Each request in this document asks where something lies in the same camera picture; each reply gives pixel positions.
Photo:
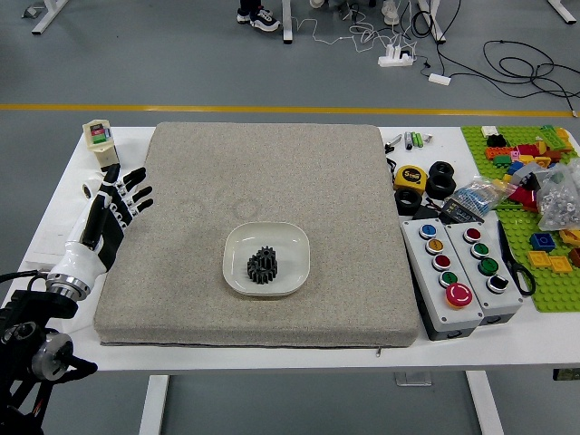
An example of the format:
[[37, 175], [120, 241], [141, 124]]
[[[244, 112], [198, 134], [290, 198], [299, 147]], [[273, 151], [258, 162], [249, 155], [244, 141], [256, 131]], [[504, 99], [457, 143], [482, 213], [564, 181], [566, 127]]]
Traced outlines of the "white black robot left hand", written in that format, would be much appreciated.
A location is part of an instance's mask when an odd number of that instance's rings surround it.
[[82, 300], [96, 279], [109, 272], [128, 226], [144, 209], [153, 205], [152, 187], [140, 187], [146, 169], [124, 176], [121, 166], [108, 167], [96, 193], [85, 206], [64, 244], [64, 256], [46, 278], [50, 293]]

